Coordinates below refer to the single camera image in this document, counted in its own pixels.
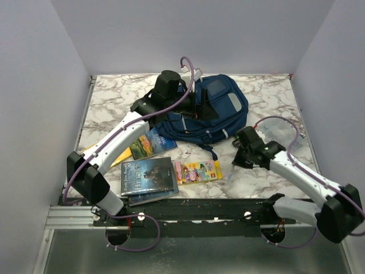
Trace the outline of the navy blue student backpack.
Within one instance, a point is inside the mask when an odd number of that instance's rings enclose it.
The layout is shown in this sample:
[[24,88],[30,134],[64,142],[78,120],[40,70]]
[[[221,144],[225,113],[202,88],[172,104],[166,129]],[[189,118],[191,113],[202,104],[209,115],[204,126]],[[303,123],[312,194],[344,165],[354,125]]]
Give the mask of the navy blue student backpack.
[[219,74],[202,77],[195,82],[196,102],[200,103],[202,90],[208,92],[209,103],[218,118],[209,116],[207,120],[195,120],[187,115],[167,113],[167,119],[155,126],[160,136],[198,145],[212,154],[216,161],[212,144],[234,135],[246,126],[249,103],[237,83],[227,75]]

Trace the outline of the clear blue pen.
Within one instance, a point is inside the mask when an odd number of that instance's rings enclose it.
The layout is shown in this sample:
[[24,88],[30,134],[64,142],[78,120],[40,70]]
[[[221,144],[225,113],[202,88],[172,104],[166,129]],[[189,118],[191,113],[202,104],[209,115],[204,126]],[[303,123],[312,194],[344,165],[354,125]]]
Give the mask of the clear blue pen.
[[230,183],[231,180],[232,180],[232,176],[233,176],[233,173],[234,173],[234,169],[235,169],[235,165],[233,164],[231,169],[230,169],[230,172],[228,174],[228,177],[227,177],[227,182]]

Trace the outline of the pink eraser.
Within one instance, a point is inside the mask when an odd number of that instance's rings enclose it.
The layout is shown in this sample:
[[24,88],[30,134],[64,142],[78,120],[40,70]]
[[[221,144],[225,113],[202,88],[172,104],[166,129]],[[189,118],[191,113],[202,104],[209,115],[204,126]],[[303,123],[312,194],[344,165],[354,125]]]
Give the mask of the pink eraser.
[[175,172],[178,184],[183,183],[183,170],[180,162],[175,162]]

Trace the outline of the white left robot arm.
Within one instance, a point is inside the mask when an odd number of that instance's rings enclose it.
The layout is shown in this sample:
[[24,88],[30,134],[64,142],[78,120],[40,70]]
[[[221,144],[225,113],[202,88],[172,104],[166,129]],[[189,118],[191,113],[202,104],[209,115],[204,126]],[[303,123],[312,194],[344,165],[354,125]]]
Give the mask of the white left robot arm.
[[156,79],[154,88],[134,101],[122,121],[101,141],[83,153],[73,151],[66,160],[67,185],[63,198],[74,188],[92,205],[107,213],[113,225],[126,220],[124,203],[110,189],[104,178],[112,163],[134,140],[146,134],[169,112],[178,112],[204,120],[216,116],[208,103],[208,93],[197,95],[196,82],[202,78],[200,69],[182,68],[183,74],[164,70]]

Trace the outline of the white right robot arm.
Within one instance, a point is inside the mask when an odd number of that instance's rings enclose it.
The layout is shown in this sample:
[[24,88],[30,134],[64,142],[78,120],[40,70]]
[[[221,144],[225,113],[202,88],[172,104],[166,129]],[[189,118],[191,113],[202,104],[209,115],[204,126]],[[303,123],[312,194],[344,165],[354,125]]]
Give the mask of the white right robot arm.
[[245,169],[265,168],[290,181],[304,192],[310,202],[282,194],[273,195],[262,210],[263,219],[274,224],[293,219],[315,227],[327,240],[340,243],[364,222],[359,191],[328,180],[296,160],[276,141],[265,143],[252,127],[235,134],[238,151],[233,164]]

